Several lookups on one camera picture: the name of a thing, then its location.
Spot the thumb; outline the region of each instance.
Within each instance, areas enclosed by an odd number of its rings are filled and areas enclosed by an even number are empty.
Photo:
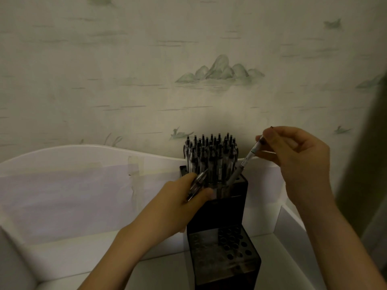
[[[265,129],[262,134],[266,139],[266,142],[277,154],[280,162],[288,158],[294,152],[273,127]]]
[[[185,204],[187,214],[190,219],[193,218],[196,212],[206,203],[206,201],[211,200],[212,192],[213,190],[211,188],[205,188]]]

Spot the pen holder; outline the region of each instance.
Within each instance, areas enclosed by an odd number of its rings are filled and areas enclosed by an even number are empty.
[[[240,175],[231,187],[209,186],[217,198],[197,211],[184,236],[190,289],[254,289],[261,259],[242,226],[248,182]]]

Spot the forearm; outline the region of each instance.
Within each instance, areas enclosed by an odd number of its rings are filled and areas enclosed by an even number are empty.
[[[332,199],[299,207],[328,289],[387,289],[359,237]]]
[[[132,223],[121,229],[112,245],[78,290],[122,290],[150,245]]]

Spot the person's right hand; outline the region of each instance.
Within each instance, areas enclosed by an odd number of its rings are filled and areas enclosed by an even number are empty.
[[[288,197],[297,208],[315,208],[333,200],[327,144],[296,127],[267,128],[263,136],[267,144],[256,155],[281,167]]]

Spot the wall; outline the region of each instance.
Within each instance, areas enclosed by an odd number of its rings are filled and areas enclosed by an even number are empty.
[[[230,132],[243,154],[264,128],[294,125],[331,146],[336,187],[385,70],[386,9],[0,0],[0,161],[82,143],[182,157],[192,132]]]

